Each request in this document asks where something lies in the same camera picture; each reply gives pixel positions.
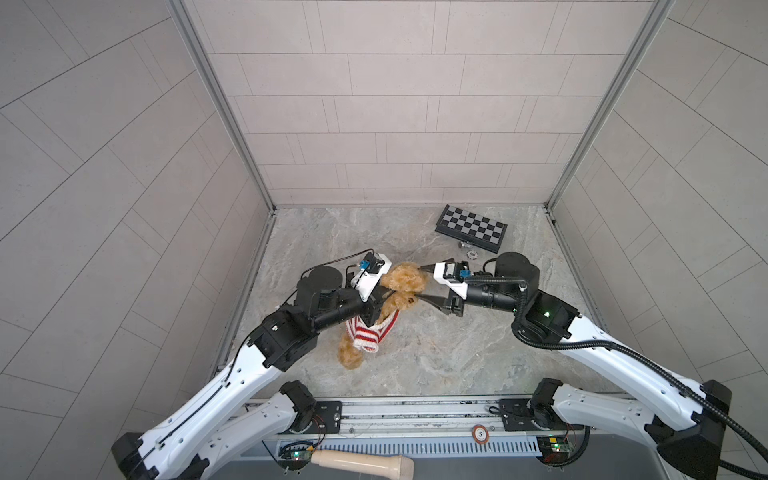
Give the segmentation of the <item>aluminium corner profile right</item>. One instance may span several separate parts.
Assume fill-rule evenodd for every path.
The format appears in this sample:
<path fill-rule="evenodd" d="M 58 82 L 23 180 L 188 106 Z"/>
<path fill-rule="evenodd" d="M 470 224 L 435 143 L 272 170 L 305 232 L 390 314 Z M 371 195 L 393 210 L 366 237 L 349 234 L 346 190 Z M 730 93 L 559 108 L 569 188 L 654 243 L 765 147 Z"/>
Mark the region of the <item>aluminium corner profile right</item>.
<path fill-rule="evenodd" d="M 590 148 L 607 122 L 608 117 L 613 112 L 618 100 L 621 98 L 634 72 L 638 69 L 653 40 L 658 35 L 661 26 L 668 17 L 669 11 L 674 4 L 674 0 L 656 0 L 651 3 L 650 9 L 641 23 L 635 38 L 630 44 L 626 55 L 620 63 L 614 78 L 609 84 L 604 97 L 599 103 L 584 134 L 573 151 L 569 162 L 566 164 L 552 195 L 545 203 L 545 208 L 549 214 L 554 212 L 556 205 L 563 197 L 567 186 L 589 153 Z"/>

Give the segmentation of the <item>folded black chess board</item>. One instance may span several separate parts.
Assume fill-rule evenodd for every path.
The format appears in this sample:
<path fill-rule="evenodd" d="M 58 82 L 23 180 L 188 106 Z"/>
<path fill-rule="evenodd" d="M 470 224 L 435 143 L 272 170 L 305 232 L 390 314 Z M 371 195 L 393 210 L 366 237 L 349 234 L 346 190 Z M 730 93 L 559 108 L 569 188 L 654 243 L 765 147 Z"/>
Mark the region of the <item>folded black chess board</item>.
<path fill-rule="evenodd" d="M 498 253 L 507 227 L 506 223 L 446 205 L 438 217 L 435 231 L 482 250 Z"/>

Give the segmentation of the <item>green circuit board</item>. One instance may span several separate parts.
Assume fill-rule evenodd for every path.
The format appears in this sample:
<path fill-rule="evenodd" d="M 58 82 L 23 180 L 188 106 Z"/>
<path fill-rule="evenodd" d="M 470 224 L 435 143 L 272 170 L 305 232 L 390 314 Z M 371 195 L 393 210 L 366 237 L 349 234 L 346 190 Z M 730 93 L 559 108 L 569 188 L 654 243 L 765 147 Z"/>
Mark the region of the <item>green circuit board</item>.
<path fill-rule="evenodd" d="M 538 436 L 537 445 L 541 455 L 538 460 L 545 464 L 560 464 L 569 459 L 572 446 L 565 436 Z"/>
<path fill-rule="evenodd" d="M 310 463 L 314 451 L 315 446 L 312 442 L 288 443 L 279 448 L 277 463 L 283 470 L 299 471 Z"/>

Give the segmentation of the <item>red white striped knit sweater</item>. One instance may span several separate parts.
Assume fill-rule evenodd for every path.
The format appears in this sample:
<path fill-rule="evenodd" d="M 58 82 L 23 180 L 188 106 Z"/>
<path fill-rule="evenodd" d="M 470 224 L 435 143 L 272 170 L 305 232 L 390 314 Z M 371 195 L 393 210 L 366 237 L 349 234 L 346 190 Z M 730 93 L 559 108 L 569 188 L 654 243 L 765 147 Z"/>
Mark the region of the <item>red white striped knit sweater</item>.
<path fill-rule="evenodd" d="M 376 353 L 379 350 L 380 343 L 388 336 L 397 323 L 399 315 L 400 310 L 395 310 L 381 323 L 373 326 L 366 326 L 360 317 L 348 320 L 345 326 L 353 347 L 363 352 Z"/>

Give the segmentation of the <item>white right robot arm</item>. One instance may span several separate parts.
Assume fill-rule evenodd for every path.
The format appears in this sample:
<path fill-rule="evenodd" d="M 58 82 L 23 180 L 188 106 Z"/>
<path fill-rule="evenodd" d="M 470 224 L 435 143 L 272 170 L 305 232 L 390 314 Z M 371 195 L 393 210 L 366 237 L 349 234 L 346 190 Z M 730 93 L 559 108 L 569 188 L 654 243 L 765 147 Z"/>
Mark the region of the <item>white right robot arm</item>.
<path fill-rule="evenodd" d="M 716 478 L 731 399 L 726 387 L 679 375 L 616 340 L 572 305 L 540 290 L 540 270 L 524 255 L 507 252 L 492 262 L 491 273 L 473 272 L 453 259 L 422 269 L 449 288 L 442 301 L 447 312 L 461 315 L 467 305 L 509 312 L 520 342 L 575 359 L 630 396 L 622 400 L 543 380 L 531 399 L 540 423 L 555 417 L 596 427 L 655 449 L 689 478 Z"/>

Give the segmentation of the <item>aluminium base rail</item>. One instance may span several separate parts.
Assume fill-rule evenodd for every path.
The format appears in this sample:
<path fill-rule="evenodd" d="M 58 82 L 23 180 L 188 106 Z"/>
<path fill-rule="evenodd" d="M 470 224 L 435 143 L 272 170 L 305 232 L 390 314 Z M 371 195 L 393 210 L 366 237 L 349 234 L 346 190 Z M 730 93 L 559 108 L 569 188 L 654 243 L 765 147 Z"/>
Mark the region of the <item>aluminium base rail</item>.
<path fill-rule="evenodd" d="M 421 458 L 536 457 L 538 436 L 565 436 L 575 452 L 587 429 L 654 449 L 646 432 L 653 414 L 636 400 L 567 387 L 550 419 L 535 418 L 526 396 L 362 397 L 321 399 L 310 427 L 261 440 L 232 461 L 277 457 L 281 446 L 312 442 L 320 450 Z M 490 434 L 486 445 L 471 435 Z"/>

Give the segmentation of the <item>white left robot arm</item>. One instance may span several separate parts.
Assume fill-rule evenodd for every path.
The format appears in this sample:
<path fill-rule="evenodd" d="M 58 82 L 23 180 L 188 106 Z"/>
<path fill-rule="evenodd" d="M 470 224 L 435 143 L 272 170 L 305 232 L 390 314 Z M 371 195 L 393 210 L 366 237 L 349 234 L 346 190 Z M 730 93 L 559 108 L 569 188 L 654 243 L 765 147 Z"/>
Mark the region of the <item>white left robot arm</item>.
<path fill-rule="evenodd" d="M 334 267 L 312 269 L 288 303 L 248 334 L 234 359 L 195 396 L 144 433 L 126 433 L 112 446 L 127 479 L 208 479 L 261 440 L 310 427 L 316 400 L 299 381 L 284 384 L 270 399 L 240 415 L 260 390 L 311 352 L 319 334 L 358 317 L 379 318 L 389 260 L 369 255 L 354 274 Z"/>

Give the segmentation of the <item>aluminium corner profile left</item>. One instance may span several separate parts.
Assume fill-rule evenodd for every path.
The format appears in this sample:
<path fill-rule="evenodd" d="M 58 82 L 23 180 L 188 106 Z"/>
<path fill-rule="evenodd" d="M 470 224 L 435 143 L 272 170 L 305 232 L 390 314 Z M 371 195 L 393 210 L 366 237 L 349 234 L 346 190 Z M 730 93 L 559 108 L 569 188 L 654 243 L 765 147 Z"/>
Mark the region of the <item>aluminium corner profile left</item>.
<path fill-rule="evenodd" d="M 215 73 L 213 64 L 205 51 L 201 37 L 192 21 L 190 11 L 182 0 L 169 0 L 167 2 L 169 13 L 177 26 L 182 41 L 194 62 L 201 81 L 218 111 L 222 124 L 232 140 L 235 149 L 246 165 L 257 190 L 264 200 L 268 211 L 275 215 L 276 206 L 269 194 L 262 175 L 258 172 L 257 164 L 246 142 L 245 136 L 238 125 L 234 110 L 228 101 L 219 79 Z"/>

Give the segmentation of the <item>right green circuit board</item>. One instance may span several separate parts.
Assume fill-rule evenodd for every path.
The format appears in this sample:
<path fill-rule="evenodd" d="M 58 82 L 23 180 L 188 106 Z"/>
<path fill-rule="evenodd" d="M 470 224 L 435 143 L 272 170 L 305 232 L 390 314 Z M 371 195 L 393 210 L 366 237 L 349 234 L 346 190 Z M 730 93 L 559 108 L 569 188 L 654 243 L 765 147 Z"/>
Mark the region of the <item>right green circuit board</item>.
<path fill-rule="evenodd" d="M 538 460 L 545 464 L 560 464 L 569 459 L 572 446 L 565 436 L 538 436 L 537 445 L 541 455 Z"/>

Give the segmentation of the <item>round red sticker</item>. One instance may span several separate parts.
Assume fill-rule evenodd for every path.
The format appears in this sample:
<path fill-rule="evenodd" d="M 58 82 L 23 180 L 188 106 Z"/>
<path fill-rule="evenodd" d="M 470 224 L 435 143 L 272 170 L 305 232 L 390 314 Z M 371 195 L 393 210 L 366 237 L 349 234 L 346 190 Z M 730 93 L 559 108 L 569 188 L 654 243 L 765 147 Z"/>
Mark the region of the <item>round red sticker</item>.
<path fill-rule="evenodd" d="M 475 425 L 471 431 L 473 441 L 478 445 L 486 445 L 490 440 L 489 430 L 484 425 Z"/>

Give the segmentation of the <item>aluminium corner profile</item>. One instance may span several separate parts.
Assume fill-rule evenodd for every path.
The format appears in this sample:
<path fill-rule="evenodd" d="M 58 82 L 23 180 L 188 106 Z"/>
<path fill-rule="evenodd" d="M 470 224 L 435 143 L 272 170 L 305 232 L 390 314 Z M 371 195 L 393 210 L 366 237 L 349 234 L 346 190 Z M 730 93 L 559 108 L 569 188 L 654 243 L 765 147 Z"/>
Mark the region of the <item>aluminium corner profile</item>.
<path fill-rule="evenodd" d="M 234 110 L 228 101 L 219 79 L 215 73 L 213 64 L 205 51 L 201 37 L 192 21 L 190 11 L 182 0 L 169 0 L 167 2 L 169 13 L 177 26 L 182 41 L 194 62 L 201 81 L 218 111 L 222 124 L 232 140 L 235 149 L 246 165 L 257 190 L 264 200 L 268 211 L 275 215 L 276 206 L 269 194 L 262 175 L 258 172 L 257 164 L 246 142 L 245 136 L 238 125 Z"/>
<path fill-rule="evenodd" d="M 614 78 L 609 84 L 604 97 L 599 103 L 584 134 L 573 151 L 569 162 L 566 164 L 552 195 L 545 203 L 545 208 L 549 214 L 554 212 L 556 205 L 563 197 L 567 186 L 589 153 L 590 148 L 607 122 L 608 117 L 613 112 L 618 100 L 621 98 L 634 72 L 638 69 L 653 40 L 658 35 L 661 26 L 668 17 L 669 11 L 674 4 L 674 0 L 656 0 L 651 3 L 650 9 L 641 23 L 635 38 L 630 44 L 626 55 L 620 63 Z"/>

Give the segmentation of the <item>left green circuit board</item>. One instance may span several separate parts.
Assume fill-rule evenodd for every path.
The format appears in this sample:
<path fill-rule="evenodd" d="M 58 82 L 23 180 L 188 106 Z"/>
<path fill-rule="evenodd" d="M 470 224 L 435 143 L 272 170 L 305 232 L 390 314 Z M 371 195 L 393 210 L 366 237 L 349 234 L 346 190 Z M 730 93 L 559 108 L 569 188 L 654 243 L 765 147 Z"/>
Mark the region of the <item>left green circuit board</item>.
<path fill-rule="evenodd" d="M 288 443 L 279 448 L 277 463 L 283 470 L 299 471 L 310 463 L 314 451 L 315 446 L 312 442 Z"/>

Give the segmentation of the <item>brown teddy bear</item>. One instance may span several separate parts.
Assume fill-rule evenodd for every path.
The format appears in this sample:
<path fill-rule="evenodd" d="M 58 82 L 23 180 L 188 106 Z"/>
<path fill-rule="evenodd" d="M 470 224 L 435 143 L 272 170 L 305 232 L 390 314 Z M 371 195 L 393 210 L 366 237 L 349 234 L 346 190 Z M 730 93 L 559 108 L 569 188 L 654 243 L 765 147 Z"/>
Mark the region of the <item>brown teddy bear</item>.
<path fill-rule="evenodd" d="M 380 281 L 380 286 L 391 289 L 393 294 L 386 300 L 381 316 L 375 324 L 381 323 L 395 310 L 400 310 L 401 314 L 412 308 L 418 302 L 416 294 L 423 293 L 427 283 L 427 274 L 414 263 L 405 262 L 393 267 Z M 366 354 L 368 353 L 353 347 L 346 330 L 338 349 L 340 364 L 347 370 L 357 369 L 362 365 Z"/>

